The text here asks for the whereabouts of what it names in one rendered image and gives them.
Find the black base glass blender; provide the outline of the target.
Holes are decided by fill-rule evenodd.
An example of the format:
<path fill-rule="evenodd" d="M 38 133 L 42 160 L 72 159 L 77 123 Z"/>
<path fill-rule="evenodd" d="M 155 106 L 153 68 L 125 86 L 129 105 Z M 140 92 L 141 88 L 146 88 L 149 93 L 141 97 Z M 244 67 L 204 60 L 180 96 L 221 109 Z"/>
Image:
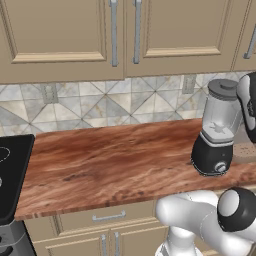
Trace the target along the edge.
<path fill-rule="evenodd" d="M 224 175 L 233 158 L 234 137 L 242 120 L 235 94 L 210 92 L 203 113 L 202 129 L 194 142 L 191 162 L 203 176 Z"/>

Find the grey blender lid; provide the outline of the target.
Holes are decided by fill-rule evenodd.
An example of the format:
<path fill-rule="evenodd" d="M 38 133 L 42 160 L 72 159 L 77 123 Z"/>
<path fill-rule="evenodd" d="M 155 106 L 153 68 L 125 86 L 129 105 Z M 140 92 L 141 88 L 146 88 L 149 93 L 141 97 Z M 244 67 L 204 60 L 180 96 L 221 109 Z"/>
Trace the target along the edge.
<path fill-rule="evenodd" d="M 208 83 L 209 94 L 219 100 L 235 101 L 238 83 L 229 79 L 214 79 Z"/>

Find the beige drawer front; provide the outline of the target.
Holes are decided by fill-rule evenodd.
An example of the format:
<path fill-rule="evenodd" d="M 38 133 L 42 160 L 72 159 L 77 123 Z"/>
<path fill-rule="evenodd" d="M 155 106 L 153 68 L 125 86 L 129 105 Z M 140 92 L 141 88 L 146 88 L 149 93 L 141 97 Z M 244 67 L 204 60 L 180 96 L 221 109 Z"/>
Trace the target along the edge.
<path fill-rule="evenodd" d="M 126 217 L 109 221 L 93 222 L 92 216 L 97 217 L 120 214 L 122 210 L 126 211 Z M 54 217 L 54 224 L 58 235 L 64 235 L 69 232 L 78 232 L 82 229 L 99 227 L 101 225 L 110 225 L 126 221 L 134 221 L 154 216 L 154 201 L 137 202 L 126 205 L 111 206 L 93 210 L 60 214 Z"/>

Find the beige base cupboard door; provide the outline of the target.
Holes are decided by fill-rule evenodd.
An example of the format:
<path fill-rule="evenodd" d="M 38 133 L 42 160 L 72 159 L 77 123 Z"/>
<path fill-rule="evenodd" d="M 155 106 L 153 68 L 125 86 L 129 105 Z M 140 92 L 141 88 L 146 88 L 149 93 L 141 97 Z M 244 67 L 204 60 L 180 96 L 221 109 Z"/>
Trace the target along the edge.
<path fill-rule="evenodd" d="M 168 227 L 151 222 L 111 229 L 111 256 L 115 252 L 114 232 L 119 232 L 120 256 L 155 256 L 158 247 L 166 239 Z"/>
<path fill-rule="evenodd" d="M 102 234 L 107 237 L 108 256 L 108 230 L 34 242 L 33 245 L 37 256 L 102 256 Z"/>

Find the tan speckled block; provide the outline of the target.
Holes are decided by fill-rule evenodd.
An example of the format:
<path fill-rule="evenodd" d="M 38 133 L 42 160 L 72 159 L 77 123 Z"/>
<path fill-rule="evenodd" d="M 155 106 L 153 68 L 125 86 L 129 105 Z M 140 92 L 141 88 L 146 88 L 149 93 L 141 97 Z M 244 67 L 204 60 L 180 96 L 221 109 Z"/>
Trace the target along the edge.
<path fill-rule="evenodd" d="M 233 147 L 233 161 L 236 163 L 256 162 L 256 146 L 252 143 L 239 143 Z"/>

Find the black hob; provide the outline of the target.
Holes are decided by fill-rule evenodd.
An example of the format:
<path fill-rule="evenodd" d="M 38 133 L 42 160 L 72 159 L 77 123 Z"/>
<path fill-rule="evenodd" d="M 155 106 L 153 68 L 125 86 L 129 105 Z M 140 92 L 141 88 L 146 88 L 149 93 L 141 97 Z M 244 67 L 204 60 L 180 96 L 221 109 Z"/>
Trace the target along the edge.
<path fill-rule="evenodd" d="M 0 225 L 13 221 L 35 137 L 0 137 Z"/>

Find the grey oven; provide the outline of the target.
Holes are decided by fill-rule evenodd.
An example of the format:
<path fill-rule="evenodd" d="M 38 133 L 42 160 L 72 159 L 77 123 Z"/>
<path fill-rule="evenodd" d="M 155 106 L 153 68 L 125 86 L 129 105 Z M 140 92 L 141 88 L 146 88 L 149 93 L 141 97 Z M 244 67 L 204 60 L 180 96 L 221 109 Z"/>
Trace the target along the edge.
<path fill-rule="evenodd" d="M 0 225 L 0 256 L 36 256 L 22 221 Z"/>

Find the grey wall socket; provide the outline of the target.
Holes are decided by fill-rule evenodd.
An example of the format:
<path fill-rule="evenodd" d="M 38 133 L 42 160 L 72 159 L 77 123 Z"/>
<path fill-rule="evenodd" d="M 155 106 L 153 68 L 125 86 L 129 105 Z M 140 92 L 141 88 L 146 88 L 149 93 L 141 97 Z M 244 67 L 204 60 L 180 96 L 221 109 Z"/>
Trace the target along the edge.
<path fill-rule="evenodd" d="M 40 87 L 45 104 L 54 104 L 58 102 L 57 89 L 55 84 L 41 84 Z"/>
<path fill-rule="evenodd" d="M 182 86 L 183 94 L 192 94 L 196 84 L 196 74 L 185 75 Z"/>

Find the wide beige wall cupboard door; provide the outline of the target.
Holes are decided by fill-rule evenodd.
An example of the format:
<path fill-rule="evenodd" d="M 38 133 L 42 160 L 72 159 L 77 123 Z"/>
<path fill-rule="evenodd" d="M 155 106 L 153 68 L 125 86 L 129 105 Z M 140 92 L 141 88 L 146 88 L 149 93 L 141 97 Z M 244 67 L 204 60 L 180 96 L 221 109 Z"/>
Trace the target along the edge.
<path fill-rule="evenodd" d="M 0 0 L 0 84 L 122 79 L 123 5 L 113 67 L 108 0 Z"/>

